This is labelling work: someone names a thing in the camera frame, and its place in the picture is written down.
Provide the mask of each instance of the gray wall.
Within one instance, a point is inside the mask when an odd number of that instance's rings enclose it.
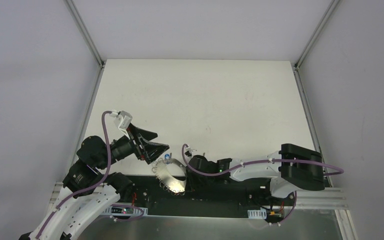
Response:
[[[384,239],[384,1],[343,0],[301,78],[360,239]]]
[[[0,0],[0,240],[44,217],[97,74],[62,0]]]

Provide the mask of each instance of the white table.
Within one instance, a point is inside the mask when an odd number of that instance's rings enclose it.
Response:
[[[104,139],[101,114],[113,109],[158,133],[153,142],[179,160],[183,143],[213,161],[263,157],[285,143],[314,149],[288,61],[109,59],[85,137]],[[120,138],[106,122],[110,141]],[[154,175],[151,168],[131,155],[111,173]]]

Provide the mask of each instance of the table top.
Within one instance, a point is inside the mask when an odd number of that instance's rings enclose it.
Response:
[[[101,114],[113,109],[158,133],[153,142],[178,160],[184,143],[213,161],[263,158],[285,143],[314,149],[288,61],[109,59],[85,137],[104,139]],[[122,137],[109,116],[106,125],[110,141]],[[151,168],[131,155],[110,172],[154,175]]]

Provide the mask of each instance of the metal frame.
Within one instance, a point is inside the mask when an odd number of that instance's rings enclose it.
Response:
[[[308,127],[310,130],[311,138],[313,140],[314,148],[316,149],[316,151],[319,151],[319,152],[321,152],[322,150],[320,147],[319,139],[317,137],[316,128],[314,126],[310,103],[309,103],[309,100],[307,98],[304,86],[301,82],[299,72],[300,72],[301,65],[303,64],[303,62],[306,59],[306,57],[308,56],[310,50],[312,49],[312,47],[316,43],[317,39],[319,38],[323,29],[325,28],[327,22],[332,17],[333,13],[337,9],[337,7],[341,1],[342,0],[332,0],[330,2],[327,10],[323,14],[323,17],[321,18],[316,29],[314,30],[313,34],[311,35],[308,43],[306,44],[304,50],[302,51],[298,61],[293,65],[294,66],[293,67],[293,73],[295,76],[296,85],[297,85],[297,88],[299,91],[299,95],[300,95],[300,98],[302,101],[302,106],[304,108],[305,116],[307,118],[307,123],[308,123]],[[94,102],[95,102],[96,94],[98,92],[99,84],[101,82],[101,78],[102,78],[102,75],[104,72],[105,62],[101,58],[101,55],[99,54],[99,51],[98,51],[96,45],[94,44],[94,41],[92,40],[92,38],[91,38],[91,36],[90,36],[86,26],[85,26],[85,23],[83,22],[80,14],[79,14],[79,11],[77,10],[76,5],[74,4],[73,0],[64,0],[64,2],[67,6],[68,11],[70,12],[70,14],[73,17],[73,20],[74,20],[76,26],[78,27],[78,30],[80,31],[81,35],[83,36],[85,43],[89,47],[91,53],[93,54],[96,62],[98,63],[98,65],[100,67],[95,86],[93,88],[93,91],[92,91],[90,99],[89,99],[87,111],[86,111],[86,114],[84,116],[84,120],[83,120],[82,125],[81,125],[81,133],[80,133],[80,136],[78,137],[76,149],[74,150],[72,160],[71,160],[70,165],[69,165],[69,167],[70,167],[75,162],[75,160],[77,159],[75,151],[80,147],[80,144],[81,144],[81,142],[85,136],[86,126],[88,124],[88,121],[89,121],[89,118],[91,115],[91,111],[92,111],[92,107],[93,107]],[[62,187],[62,182],[57,182],[55,184],[54,191],[52,192],[52,197],[49,201],[49,208],[48,208],[49,210],[51,209],[53,203],[55,202],[55,198],[58,195],[59,189],[61,189],[61,187]],[[94,193],[91,194],[91,196],[96,194],[96,192],[99,192],[101,190],[101,188],[102,188],[102,186],[97,187],[95,189]],[[341,188],[329,187],[329,188],[326,188],[324,191],[303,191],[303,190],[300,190],[297,192],[297,197],[298,197],[297,198],[297,205],[296,205],[297,209],[335,210],[335,214],[336,214],[337,222],[339,224],[339,228],[340,228],[340,231],[342,234],[342,238],[344,240],[358,240],[357,233],[356,233],[356,230],[354,227],[354,223],[353,223],[353,220],[351,218],[350,210],[348,209],[348,205],[346,202],[346,196],[345,196],[344,191]]]

